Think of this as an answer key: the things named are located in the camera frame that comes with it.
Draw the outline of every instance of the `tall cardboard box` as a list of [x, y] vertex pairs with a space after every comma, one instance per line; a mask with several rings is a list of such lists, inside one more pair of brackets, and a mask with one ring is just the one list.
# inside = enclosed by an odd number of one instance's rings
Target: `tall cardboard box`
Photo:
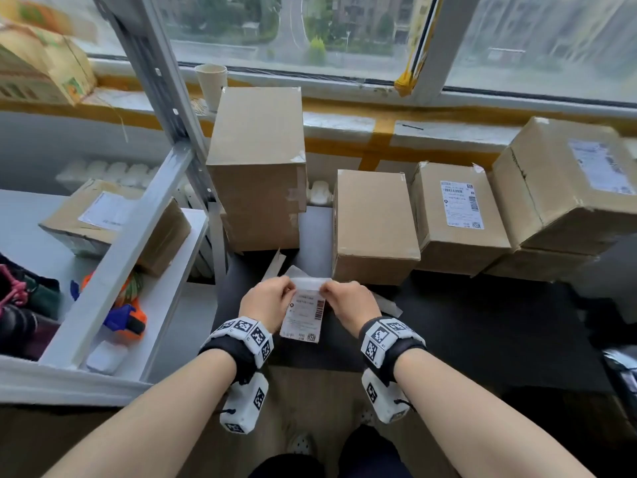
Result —
[[420, 260], [402, 173], [338, 170], [332, 278], [400, 285]]
[[421, 162], [410, 188], [418, 270], [477, 275], [511, 249], [480, 166]]
[[637, 166], [610, 127], [531, 118], [491, 180], [514, 247], [597, 255], [637, 232]]
[[220, 216], [234, 252], [299, 248], [298, 213], [228, 215], [221, 208]]
[[[102, 257], [126, 221], [135, 217], [135, 203], [142, 195], [136, 188], [89, 180], [39, 226], [77, 256]], [[190, 223], [171, 198], [137, 265], [149, 275], [161, 276], [189, 234]]]
[[577, 253], [517, 248], [496, 260], [484, 273], [511, 279], [556, 281], [568, 277], [581, 265], [597, 258]]
[[224, 87], [206, 165], [228, 215], [306, 209], [299, 87]]
[[0, 28], [0, 99], [74, 106], [95, 85], [86, 53], [71, 39], [22, 25]]

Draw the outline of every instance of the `window pane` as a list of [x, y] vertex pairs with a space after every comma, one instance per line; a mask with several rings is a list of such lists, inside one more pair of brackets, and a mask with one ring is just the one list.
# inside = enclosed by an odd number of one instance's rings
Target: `window pane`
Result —
[[432, 0], [157, 0], [180, 62], [393, 81]]
[[96, 24], [97, 43], [73, 39], [85, 52], [98, 55], [125, 55], [111, 25], [102, 18], [93, 0], [27, 0], [51, 6], [69, 15], [82, 17]]
[[447, 85], [637, 103], [637, 0], [480, 0]]

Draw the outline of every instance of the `pant leg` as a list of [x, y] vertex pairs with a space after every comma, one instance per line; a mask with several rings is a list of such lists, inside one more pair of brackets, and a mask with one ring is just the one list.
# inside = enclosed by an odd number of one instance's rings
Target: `pant leg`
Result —
[[279, 478], [302, 476], [303, 478], [325, 478], [323, 465], [313, 456], [305, 454], [278, 454], [267, 458], [248, 478]]
[[394, 444], [361, 425], [347, 438], [338, 459], [339, 478], [411, 478]]

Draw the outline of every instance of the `pink rope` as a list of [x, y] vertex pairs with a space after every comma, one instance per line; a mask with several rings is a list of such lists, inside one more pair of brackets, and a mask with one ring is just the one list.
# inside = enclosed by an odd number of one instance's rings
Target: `pink rope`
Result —
[[0, 273], [2, 273], [11, 284], [11, 291], [0, 300], [0, 315], [2, 315], [2, 309], [6, 303], [11, 302], [17, 306], [26, 305], [29, 294], [27, 293], [27, 283], [14, 279], [6, 265], [0, 265]]

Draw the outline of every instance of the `black table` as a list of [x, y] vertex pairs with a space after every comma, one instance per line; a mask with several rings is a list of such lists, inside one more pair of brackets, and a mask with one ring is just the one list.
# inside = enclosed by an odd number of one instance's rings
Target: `black table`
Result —
[[[281, 275], [297, 265], [311, 277], [329, 277], [331, 208], [308, 207], [299, 225], [301, 248], [282, 251], [288, 258]], [[214, 328], [237, 316], [241, 298], [259, 283], [274, 253], [231, 257], [227, 276], [217, 289]], [[432, 354], [481, 384], [613, 392], [565, 285], [414, 271], [401, 287], [370, 288], [396, 302], [403, 311], [401, 319], [425, 337]], [[275, 336], [269, 362], [363, 370], [355, 339], [331, 311], [323, 317], [318, 344]]]

